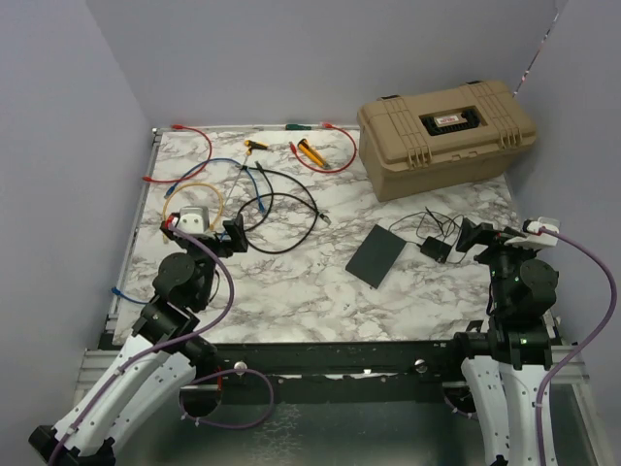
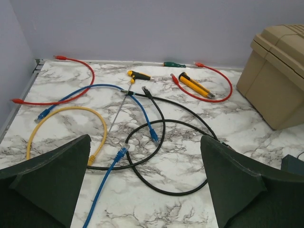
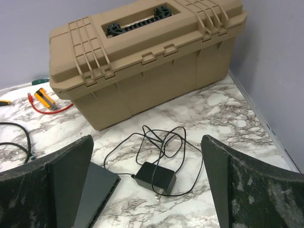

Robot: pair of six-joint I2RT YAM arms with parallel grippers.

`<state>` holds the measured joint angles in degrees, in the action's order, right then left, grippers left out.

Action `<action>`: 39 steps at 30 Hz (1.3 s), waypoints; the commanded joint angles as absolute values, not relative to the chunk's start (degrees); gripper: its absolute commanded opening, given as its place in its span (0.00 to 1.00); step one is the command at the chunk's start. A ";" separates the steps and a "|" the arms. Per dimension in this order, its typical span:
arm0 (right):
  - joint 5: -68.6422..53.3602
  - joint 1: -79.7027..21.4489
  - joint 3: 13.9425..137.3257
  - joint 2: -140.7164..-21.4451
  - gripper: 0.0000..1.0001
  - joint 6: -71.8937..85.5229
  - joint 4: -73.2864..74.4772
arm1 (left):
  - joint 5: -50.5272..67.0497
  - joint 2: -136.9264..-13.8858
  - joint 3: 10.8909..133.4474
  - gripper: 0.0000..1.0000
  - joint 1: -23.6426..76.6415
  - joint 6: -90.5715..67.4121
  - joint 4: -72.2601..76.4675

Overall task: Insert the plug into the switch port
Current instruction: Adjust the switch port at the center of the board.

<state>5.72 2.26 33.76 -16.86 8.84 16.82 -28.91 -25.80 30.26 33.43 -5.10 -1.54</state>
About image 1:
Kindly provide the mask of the black power adapter with cable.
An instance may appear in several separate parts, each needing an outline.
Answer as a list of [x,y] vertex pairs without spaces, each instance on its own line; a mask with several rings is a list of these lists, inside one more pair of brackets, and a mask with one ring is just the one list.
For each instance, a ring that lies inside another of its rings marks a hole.
[[[419,219],[415,227],[416,240],[407,240],[408,244],[417,246],[421,254],[439,264],[460,265],[464,261],[467,257],[465,252],[458,259],[450,259],[451,254],[457,251],[457,236],[461,228],[459,220],[464,219],[463,215],[450,216],[425,207],[423,211],[397,219],[389,225],[388,231],[396,233],[400,224],[415,218]],[[420,230],[427,220],[431,222],[431,228],[435,229],[435,233],[423,237]]]

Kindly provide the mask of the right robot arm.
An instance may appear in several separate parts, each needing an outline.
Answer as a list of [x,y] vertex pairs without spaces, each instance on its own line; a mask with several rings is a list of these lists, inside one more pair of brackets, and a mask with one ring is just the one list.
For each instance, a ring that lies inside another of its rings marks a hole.
[[539,260],[556,247],[558,223],[539,217],[522,230],[462,221],[459,252],[482,246],[475,261],[489,269],[488,329],[458,333],[447,372],[466,380],[488,465],[556,465],[549,375],[552,344],[544,319],[556,302],[559,274]]

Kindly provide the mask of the black network switch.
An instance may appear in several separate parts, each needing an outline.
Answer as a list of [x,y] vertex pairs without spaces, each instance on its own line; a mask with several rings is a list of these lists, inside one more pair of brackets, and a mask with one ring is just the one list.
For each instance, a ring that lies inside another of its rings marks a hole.
[[406,246],[406,241],[376,224],[345,265],[345,270],[377,289]]

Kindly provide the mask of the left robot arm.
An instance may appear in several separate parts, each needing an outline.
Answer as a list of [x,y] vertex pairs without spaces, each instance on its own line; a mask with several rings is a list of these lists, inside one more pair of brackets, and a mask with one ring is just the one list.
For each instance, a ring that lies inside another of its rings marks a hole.
[[215,348],[196,315],[209,304],[214,276],[232,279],[223,259],[245,252],[248,243],[242,216],[224,221],[225,240],[191,231],[189,221],[174,214],[161,223],[180,251],[160,263],[154,294],[110,367],[65,417],[30,434],[30,446],[48,464],[113,465],[129,437],[174,391],[212,376]]

